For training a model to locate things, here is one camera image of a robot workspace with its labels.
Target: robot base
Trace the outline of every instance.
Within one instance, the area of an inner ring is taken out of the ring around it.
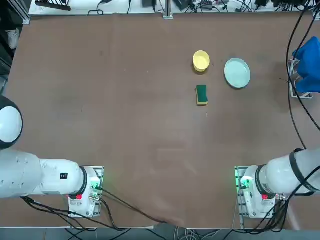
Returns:
[[[275,206],[276,198],[268,199],[261,195],[256,185],[256,171],[258,166],[250,166],[239,182],[240,190],[243,192],[245,205],[249,218],[263,219],[266,214]],[[270,219],[273,212],[266,217]]]
[[[82,195],[77,195],[75,199],[68,196],[69,211],[84,215],[88,218],[96,217],[101,212],[101,194],[95,187],[103,187],[104,167],[103,166],[83,166],[87,174],[87,183]],[[75,214],[69,214],[72,218],[81,218]]]

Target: floor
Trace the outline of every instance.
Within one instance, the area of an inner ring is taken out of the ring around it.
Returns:
[[[166,240],[174,239],[175,227],[168,224],[160,224],[154,230],[157,234],[164,237]],[[180,236],[183,234],[183,229],[179,231]],[[208,231],[199,230],[199,234],[206,234]],[[228,233],[228,230],[221,230],[213,237],[207,239],[222,240]],[[82,232],[78,235],[82,240],[110,240],[119,233],[108,229],[99,228],[95,232]],[[63,228],[3,228],[0,229],[1,240],[68,240],[71,235]],[[259,236],[244,235],[239,233],[232,233],[227,240],[314,240],[320,238],[320,231],[289,231],[283,230],[280,233],[266,232]],[[159,237],[153,235],[145,229],[132,229],[130,232],[118,238],[119,240],[160,240]]]

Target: table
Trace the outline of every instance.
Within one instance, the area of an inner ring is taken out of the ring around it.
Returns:
[[[289,115],[287,84],[280,79],[286,79],[285,52],[298,16],[33,19],[23,28],[6,94],[24,117],[14,148],[39,158],[104,166],[104,187],[155,218],[182,227],[230,228],[234,166],[265,164],[301,147]],[[298,46],[310,21],[310,15],[303,18],[292,46]],[[320,35],[317,23],[311,34]],[[205,74],[193,70],[197,50],[210,55]],[[241,90],[224,79],[224,64],[232,57],[251,69],[251,81]],[[196,106],[199,84],[207,85],[207,107]],[[318,121],[319,101],[317,95],[305,101]],[[292,102],[307,147],[318,147],[319,132]],[[61,196],[35,199],[67,208]],[[317,201],[318,196],[294,199],[287,227],[319,229]],[[108,202],[118,226],[154,224]],[[0,211],[3,227],[66,226],[21,199],[1,199]],[[107,214],[98,219],[108,221]],[[256,223],[246,220],[245,226]]]

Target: black sticker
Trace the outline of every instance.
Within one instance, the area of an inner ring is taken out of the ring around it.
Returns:
[[[67,179],[68,173],[60,173],[60,179]]]

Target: white cylinder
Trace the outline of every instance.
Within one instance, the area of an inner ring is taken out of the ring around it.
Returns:
[[[84,184],[84,173],[74,161],[41,159],[42,177],[32,195],[76,194]]]
[[[316,150],[303,150],[295,153],[298,169],[306,178],[316,167],[320,166],[320,148]],[[289,155],[271,160],[265,165],[260,174],[262,186],[276,194],[291,194],[300,181],[297,179],[291,164]],[[320,190],[320,170],[308,179],[308,183]],[[310,192],[304,186],[298,190],[298,194]]]
[[[37,156],[11,149],[0,151],[0,198],[29,195],[39,184],[41,176]]]

